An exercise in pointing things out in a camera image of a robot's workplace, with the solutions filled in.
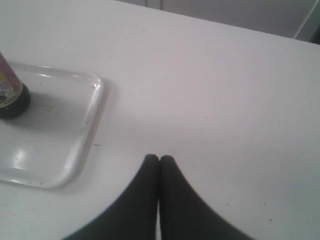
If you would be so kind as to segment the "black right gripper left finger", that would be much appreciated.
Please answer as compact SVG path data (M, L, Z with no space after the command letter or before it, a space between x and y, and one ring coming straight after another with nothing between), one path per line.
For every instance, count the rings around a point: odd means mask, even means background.
M132 181L103 213L67 240L154 240L158 215L159 158L147 154Z

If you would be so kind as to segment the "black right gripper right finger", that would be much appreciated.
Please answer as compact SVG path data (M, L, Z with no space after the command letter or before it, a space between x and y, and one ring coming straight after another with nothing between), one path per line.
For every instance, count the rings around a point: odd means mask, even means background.
M170 155L160 159L159 214L163 240L242 239L193 190Z

